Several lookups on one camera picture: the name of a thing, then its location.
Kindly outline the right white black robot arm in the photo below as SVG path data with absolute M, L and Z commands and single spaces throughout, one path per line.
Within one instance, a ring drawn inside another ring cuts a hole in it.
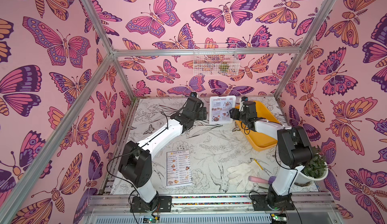
M 259 133 L 277 142 L 276 153 L 280 158 L 280 169 L 270 184 L 267 201 L 271 206 L 291 200 L 291 188 L 313 158 L 313 151 L 306 131 L 301 126 L 288 126 L 280 123 L 258 101 L 242 97 L 240 105 L 229 111 L 231 119 L 237 120 L 250 133 Z

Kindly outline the white yellow menu sheet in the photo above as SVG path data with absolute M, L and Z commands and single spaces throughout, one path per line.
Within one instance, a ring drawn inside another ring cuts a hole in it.
M 188 149 L 167 152 L 166 167 L 166 187 L 192 185 L 190 152 Z

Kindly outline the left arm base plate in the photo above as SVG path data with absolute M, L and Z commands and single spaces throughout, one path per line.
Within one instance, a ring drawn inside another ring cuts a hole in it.
M 156 195 L 150 203 L 145 202 L 141 197 L 135 196 L 131 201 L 131 213 L 159 212 L 169 213 L 172 208 L 172 196 Z

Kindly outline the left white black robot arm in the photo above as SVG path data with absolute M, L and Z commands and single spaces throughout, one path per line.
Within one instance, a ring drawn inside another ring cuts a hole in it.
M 147 205 L 156 204 L 159 196 L 151 182 L 152 158 L 174 138 L 190 130 L 195 121 L 207 119 L 207 108 L 193 92 L 182 108 L 166 118 L 167 123 L 152 135 L 138 142 L 128 141 L 119 163 L 119 173 Z

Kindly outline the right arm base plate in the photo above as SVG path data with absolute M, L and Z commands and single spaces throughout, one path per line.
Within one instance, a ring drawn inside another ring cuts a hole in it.
M 294 211 L 295 207 L 289 195 L 261 195 L 254 194 L 250 196 L 254 211 Z

